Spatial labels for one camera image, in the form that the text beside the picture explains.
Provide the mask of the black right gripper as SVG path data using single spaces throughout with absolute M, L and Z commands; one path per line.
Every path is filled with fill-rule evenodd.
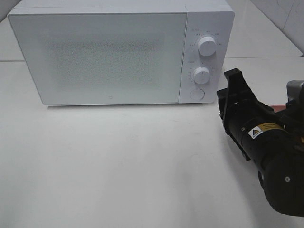
M 276 123 L 274 110 L 257 100 L 239 69 L 226 71 L 224 76 L 228 86 L 217 91 L 223 127 L 245 160 L 257 161 L 257 143 L 253 141 L 262 134 L 261 124 Z

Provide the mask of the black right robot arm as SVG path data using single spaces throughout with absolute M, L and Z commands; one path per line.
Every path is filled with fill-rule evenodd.
M 219 115 L 228 136 L 258 179 L 271 207 L 279 213 L 304 214 L 304 83 L 287 83 L 288 102 L 275 111 L 258 101 L 239 69 L 224 73 L 226 88 L 217 91 Z

